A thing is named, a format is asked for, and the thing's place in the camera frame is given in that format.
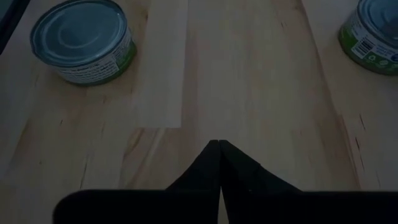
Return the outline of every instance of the butcher block countertop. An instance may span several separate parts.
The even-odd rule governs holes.
[[[164,189],[211,139],[228,140],[301,190],[383,189],[368,187],[358,172],[354,129],[341,113],[343,93],[335,96],[342,79],[330,81],[324,66],[334,59],[319,52],[319,30],[308,22],[315,1],[173,0],[188,1],[183,78],[148,96],[138,94],[139,72],[157,14],[149,0],[115,1],[138,55],[111,83],[73,86],[32,55],[29,32],[59,0],[31,0],[0,56],[0,217],[7,223],[50,223],[57,202],[78,190]],[[156,91],[167,97],[154,108],[174,110],[146,104],[141,119],[139,102]]]

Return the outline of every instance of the can label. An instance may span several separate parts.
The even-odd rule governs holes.
[[[67,81],[76,84],[97,83],[127,69],[136,47],[127,29],[120,44],[107,56],[88,65],[72,68],[54,67]]]
[[[373,36],[363,25],[358,12],[341,29],[340,40],[345,50],[359,58],[364,67],[387,74],[398,72],[398,50]]]

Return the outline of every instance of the canned food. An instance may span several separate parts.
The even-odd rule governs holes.
[[[398,75],[398,1],[360,0],[339,40],[345,53],[364,68]]]
[[[30,34],[33,53],[66,81],[99,85],[120,76],[137,53],[122,9],[109,0],[53,7]]]

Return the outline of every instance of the metal lid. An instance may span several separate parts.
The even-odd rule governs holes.
[[[45,63],[76,67],[112,51],[127,29],[121,8],[108,0],[67,1],[37,22],[32,50]]]
[[[361,0],[359,14],[373,34],[398,47],[398,1]]]

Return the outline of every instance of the white label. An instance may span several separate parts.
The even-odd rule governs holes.
[[[350,26],[353,35],[359,40],[351,50],[360,59],[365,58],[368,53],[373,52],[380,57],[398,62],[398,50],[384,44],[369,33],[359,19],[358,13],[352,16]]]
[[[81,67],[55,67],[55,69],[64,79],[72,83],[87,84],[104,80],[119,71],[118,62],[125,58],[131,41],[130,30],[127,29],[120,44],[101,60]]]

